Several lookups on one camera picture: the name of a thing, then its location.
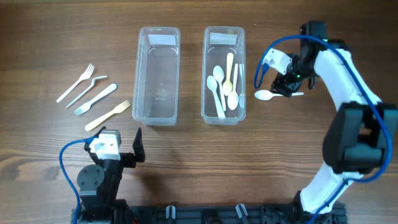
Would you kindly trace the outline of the white spoon low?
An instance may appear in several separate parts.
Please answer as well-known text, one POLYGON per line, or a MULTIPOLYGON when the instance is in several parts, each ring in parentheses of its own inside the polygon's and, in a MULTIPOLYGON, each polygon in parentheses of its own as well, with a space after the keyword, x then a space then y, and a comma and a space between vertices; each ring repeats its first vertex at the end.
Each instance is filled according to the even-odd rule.
POLYGON ((282 96, 282 95, 278 94, 278 93, 273 93, 269 90, 259 90, 259 91, 255 92, 254 96, 258 100, 267 101, 267 100, 272 99, 275 96, 282 96))

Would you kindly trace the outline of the cream yellow plastic fork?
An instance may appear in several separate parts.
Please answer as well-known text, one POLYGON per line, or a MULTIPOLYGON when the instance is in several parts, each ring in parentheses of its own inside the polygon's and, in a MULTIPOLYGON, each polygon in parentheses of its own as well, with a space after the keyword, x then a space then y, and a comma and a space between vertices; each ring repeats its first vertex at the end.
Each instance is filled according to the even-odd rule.
POLYGON ((92 131, 93 129, 95 129, 97 126, 99 126, 100 124, 105 122, 107 119, 109 119, 113 115, 119 114, 119 113, 122 113, 123 111, 125 111, 127 108, 129 108, 130 105, 131 104, 128 100, 122 102, 121 104, 117 105, 114 109, 112 109, 110 112, 108 112, 108 113, 102 115, 101 117, 95 119, 94 121, 88 123, 85 126, 85 131, 92 131))

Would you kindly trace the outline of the light blue plastic fork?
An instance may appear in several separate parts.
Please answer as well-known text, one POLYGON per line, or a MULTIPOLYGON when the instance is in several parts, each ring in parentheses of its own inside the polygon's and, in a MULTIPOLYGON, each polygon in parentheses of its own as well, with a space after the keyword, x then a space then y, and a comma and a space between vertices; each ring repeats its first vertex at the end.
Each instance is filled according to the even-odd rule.
POLYGON ((115 84, 115 83, 110 84, 110 86, 106 87, 103 91, 98 93, 90 101, 82 104, 79 108, 77 108, 74 111, 74 114, 79 116, 79 115, 82 115, 82 114, 86 113, 87 111, 89 111, 91 109, 91 107, 95 103, 97 103, 99 100, 102 100, 104 97, 108 96, 109 94, 111 94, 112 92, 116 91, 117 89, 118 89, 117 84, 115 84))

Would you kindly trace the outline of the cream yellow plastic spoon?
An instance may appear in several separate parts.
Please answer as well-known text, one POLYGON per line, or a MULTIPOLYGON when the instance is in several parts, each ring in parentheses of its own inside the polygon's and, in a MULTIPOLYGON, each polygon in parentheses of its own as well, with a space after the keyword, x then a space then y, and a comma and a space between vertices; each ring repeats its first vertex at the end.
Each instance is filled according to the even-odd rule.
POLYGON ((223 94, 228 96, 233 90, 233 84, 231 83, 231 71, 233 66, 234 54, 228 53, 226 57, 226 80, 223 83, 223 94))

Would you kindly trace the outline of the translucent white plastic spoon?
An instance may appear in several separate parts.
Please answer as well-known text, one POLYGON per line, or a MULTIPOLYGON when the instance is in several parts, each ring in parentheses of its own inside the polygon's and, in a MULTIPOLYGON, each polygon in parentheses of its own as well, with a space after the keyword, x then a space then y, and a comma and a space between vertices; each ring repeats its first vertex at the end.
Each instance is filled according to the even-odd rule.
POLYGON ((225 98, 224 98, 224 94, 223 94, 223 87, 222 87, 222 81, 224 79, 224 71, 219 65, 216 65, 214 67, 213 76, 214 76, 214 78, 216 79, 216 81, 219 84, 221 105, 222 105, 223 111, 226 111, 226 103, 225 103, 225 98))

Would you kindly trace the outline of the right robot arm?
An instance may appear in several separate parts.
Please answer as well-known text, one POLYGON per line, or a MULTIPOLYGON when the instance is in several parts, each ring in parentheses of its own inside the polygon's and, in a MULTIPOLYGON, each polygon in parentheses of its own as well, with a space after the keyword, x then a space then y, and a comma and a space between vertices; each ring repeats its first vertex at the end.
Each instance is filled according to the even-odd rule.
POLYGON ((397 106, 375 95, 354 66, 348 46, 330 39, 323 21, 308 21, 298 35, 272 43, 257 70, 278 74, 274 93, 291 97, 304 79, 313 88, 321 78, 336 108, 336 116, 323 140, 323 164, 298 194, 302 213, 314 217, 331 212, 338 197, 354 182, 378 179, 392 159, 397 130, 397 106))

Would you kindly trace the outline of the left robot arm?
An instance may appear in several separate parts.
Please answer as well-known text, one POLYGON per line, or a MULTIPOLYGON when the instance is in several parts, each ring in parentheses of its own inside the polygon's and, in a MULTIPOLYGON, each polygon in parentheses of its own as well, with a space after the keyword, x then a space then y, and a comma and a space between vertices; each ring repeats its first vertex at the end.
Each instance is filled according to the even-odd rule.
POLYGON ((118 130, 102 127, 94 136, 84 139, 84 150, 93 160, 79 172, 77 208, 72 211, 72 223, 138 223, 139 218, 125 199, 117 199, 123 169, 135 168, 146 155, 142 129, 137 130, 132 152, 120 152, 118 130))

